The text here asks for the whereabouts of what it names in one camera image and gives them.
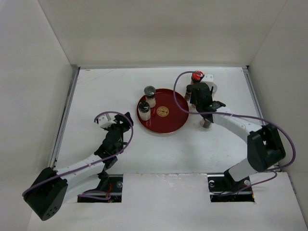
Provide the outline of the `small black cap spice bottle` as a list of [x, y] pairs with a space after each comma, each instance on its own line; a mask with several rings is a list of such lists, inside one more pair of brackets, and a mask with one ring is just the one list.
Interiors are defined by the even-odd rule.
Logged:
[[193, 86], [192, 86], [192, 85], [187, 85], [187, 87], [186, 87], [186, 92], [185, 92], [185, 96], [184, 96], [184, 98], [185, 98], [186, 101], [189, 101], [189, 100], [190, 100], [191, 94], [192, 94], [192, 90], [193, 90]]

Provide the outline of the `black knob cap salt bottle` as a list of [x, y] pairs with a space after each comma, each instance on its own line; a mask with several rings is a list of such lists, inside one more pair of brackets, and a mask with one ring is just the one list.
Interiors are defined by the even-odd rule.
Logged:
[[138, 104], [138, 113], [142, 121], [148, 121], [151, 118], [151, 108], [147, 101], [141, 101]]

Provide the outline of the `red lid chili sauce jar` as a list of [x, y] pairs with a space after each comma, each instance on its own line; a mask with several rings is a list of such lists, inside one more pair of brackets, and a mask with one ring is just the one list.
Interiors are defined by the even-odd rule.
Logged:
[[194, 71], [191, 75], [191, 85], [200, 83], [204, 78], [204, 73], [201, 71]]

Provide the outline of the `clear cap salt grinder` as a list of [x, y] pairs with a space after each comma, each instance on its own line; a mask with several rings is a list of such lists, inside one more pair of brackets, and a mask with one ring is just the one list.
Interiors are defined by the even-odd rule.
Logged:
[[154, 108], [156, 105], [155, 99], [156, 89], [153, 86], [147, 86], [144, 88], [144, 95], [146, 102], [149, 104], [150, 108]]

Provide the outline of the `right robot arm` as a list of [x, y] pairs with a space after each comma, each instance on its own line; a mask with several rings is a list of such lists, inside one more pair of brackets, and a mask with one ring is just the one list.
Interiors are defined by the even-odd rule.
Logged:
[[186, 90], [191, 94], [190, 103], [203, 118], [203, 127], [220, 125], [247, 144], [247, 157], [224, 172], [219, 182], [224, 190], [235, 190], [245, 178], [265, 171], [285, 158], [285, 149], [275, 126], [261, 126], [236, 117], [224, 103], [212, 99], [212, 89], [206, 83], [188, 85]]

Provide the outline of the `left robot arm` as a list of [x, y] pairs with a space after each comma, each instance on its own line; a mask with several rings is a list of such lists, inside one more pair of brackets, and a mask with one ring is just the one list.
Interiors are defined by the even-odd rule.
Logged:
[[107, 134], [99, 148], [89, 157], [64, 168], [54, 170], [51, 167], [43, 169], [32, 185], [23, 192], [24, 201], [31, 207], [42, 221], [52, 218], [68, 200], [69, 194], [80, 197], [90, 197], [82, 184], [91, 181], [92, 187], [103, 192], [108, 186], [108, 179], [101, 174], [110, 169], [117, 161], [119, 154], [130, 144], [124, 141], [124, 133], [133, 132], [133, 120], [129, 112], [111, 112], [98, 114], [94, 122]]

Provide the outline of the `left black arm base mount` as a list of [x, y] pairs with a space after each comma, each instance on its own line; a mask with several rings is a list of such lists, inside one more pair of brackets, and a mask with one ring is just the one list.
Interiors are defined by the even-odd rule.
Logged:
[[123, 174], [109, 175], [102, 172], [98, 175], [99, 183], [94, 189], [83, 194], [87, 197], [77, 197], [78, 203], [121, 203], [123, 190]]

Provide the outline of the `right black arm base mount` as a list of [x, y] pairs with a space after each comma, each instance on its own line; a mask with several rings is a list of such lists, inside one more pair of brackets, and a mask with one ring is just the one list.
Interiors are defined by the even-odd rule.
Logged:
[[240, 181], [234, 181], [224, 173], [207, 174], [210, 201], [213, 203], [227, 202], [254, 202], [252, 188], [249, 177]]

